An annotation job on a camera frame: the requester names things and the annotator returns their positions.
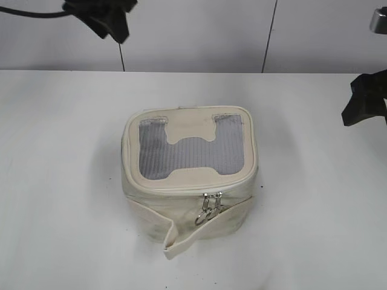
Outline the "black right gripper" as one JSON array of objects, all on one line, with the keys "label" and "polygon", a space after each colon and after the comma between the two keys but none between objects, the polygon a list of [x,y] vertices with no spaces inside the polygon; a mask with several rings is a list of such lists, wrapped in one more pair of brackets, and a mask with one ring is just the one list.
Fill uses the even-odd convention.
[{"label": "black right gripper", "polygon": [[384,117],[386,120],[384,100],[386,99],[386,70],[373,74],[361,74],[351,82],[350,86],[353,96],[342,111],[342,121],[345,126],[353,126],[373,117]]}]

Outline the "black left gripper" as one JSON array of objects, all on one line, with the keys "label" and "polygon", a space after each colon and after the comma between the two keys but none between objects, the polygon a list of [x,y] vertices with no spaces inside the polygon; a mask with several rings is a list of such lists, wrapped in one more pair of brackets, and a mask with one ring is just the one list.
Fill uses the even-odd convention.
[{"label": "black left gripper", "polygon": [[64,1],[62,8],[89,17],[93,32],[100,38],[110,35],[118,44],[123,44],[129,37],[126,13],[137,3],[136,0]]}]

